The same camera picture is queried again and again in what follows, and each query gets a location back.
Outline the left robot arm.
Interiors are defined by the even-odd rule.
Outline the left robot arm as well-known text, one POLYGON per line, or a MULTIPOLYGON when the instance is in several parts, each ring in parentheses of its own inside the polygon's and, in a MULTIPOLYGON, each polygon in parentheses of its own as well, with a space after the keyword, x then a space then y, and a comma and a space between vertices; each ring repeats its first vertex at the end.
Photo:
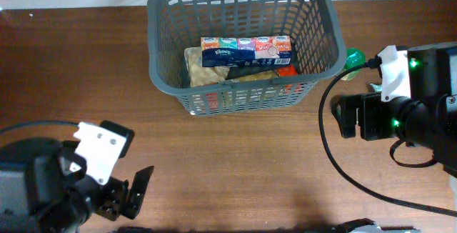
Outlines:
POLYGON ((112 177, 135 137, 110 121, 69 122, 72 140, 29 137, 1 147, 1 231, 77 232, 93 214, 135 219, 154 167, 112 177))

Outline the grey plastic shopping basket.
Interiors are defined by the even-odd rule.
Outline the grey plastic shopping basket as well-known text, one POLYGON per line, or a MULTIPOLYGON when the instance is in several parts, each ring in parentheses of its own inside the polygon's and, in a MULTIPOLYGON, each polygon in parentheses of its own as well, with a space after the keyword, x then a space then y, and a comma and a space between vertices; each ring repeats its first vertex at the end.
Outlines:
POLYGON ((332 0, 148 0, 146 9, 150 79, 196 116, 292 106, 346 63, 332 0), (275 35, 291 39, 295 76, 191 85, 184 52, 202 37, 275 35))

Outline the beige grain pouch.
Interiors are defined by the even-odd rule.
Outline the beige grain pouch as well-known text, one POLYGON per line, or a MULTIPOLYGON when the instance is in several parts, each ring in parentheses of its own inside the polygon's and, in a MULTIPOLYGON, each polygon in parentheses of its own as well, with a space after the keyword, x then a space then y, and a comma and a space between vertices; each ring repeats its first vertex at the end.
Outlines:
POLYGON ((203 67, 201 47, 185 49, 184 58, 191 87, 221 83, 226 80, 230 71, 229 66, 203 67))

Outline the pale green foil packet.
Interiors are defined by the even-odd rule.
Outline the pale green foil packet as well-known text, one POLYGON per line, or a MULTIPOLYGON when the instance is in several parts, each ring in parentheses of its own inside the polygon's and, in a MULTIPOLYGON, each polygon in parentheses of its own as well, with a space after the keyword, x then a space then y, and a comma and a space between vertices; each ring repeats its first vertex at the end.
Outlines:
POLYGON ((371 84, 371 87, 374 92, 382 92, 382 86, 377 84, 371 84))

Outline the green lid glass jar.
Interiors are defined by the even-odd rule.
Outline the green lid glass jar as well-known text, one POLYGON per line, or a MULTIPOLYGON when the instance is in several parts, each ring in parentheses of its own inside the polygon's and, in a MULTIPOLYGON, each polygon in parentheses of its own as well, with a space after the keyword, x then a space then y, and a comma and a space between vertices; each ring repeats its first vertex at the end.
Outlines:
MULTIPOLYGON (((347 49, 346 56, 347 56, 346 63, 344 65, 342 72, 345 72, 355 66, 362 65, 366 62, 365 54, 360 49, 357 49, 357 48, 347 49)), ((359 70, 352 71, 351 73, 348 73, 341 79, 344 81, 350 81, 350 80, 354 79, 358 75, 359 72, 360 72, 359 70)))

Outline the tissue pocket packs bundle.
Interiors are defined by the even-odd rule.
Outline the tissue pocket packs bundle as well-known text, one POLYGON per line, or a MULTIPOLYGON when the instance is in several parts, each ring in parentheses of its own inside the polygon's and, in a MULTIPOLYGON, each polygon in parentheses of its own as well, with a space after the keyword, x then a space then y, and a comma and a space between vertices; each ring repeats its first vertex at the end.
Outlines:
POLYGON ((293 56, 289 36, 201 37, 202 66, 283 66, 293 56))

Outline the orange snack packet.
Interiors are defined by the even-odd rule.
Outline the orange snack packet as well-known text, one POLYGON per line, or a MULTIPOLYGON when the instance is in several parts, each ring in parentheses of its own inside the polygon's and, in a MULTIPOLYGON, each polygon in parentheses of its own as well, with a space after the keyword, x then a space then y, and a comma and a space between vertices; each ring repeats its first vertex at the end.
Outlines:
MULTIPOLYGON (((260 81, 277 79, 286 76, 296 76, 298 72, 293 65, 282 66, 277 69, 269 67, 231 67, 227 80, 233 83, 246 81, 260 81)), ((221 94, 224 111, 242 111, 244 109, 266 109, 271 102, 278 96, 288 94, 292 85, 289 84, 285 89, 278 87, 268 87, 265 90, 255 88, 243 91, 225 91, 221 94)))

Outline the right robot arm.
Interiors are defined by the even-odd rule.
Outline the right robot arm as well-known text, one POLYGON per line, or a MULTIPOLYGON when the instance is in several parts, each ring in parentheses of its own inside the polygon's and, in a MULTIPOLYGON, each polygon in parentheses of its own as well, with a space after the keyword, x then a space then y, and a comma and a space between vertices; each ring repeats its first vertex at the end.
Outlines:
POLYGON ((375 56, 377 93, 340 96, 331 111, 344 138, 398 138, 432 150, 429 164, 456 175, 456 43, 410 49, 387 46, 375 56))

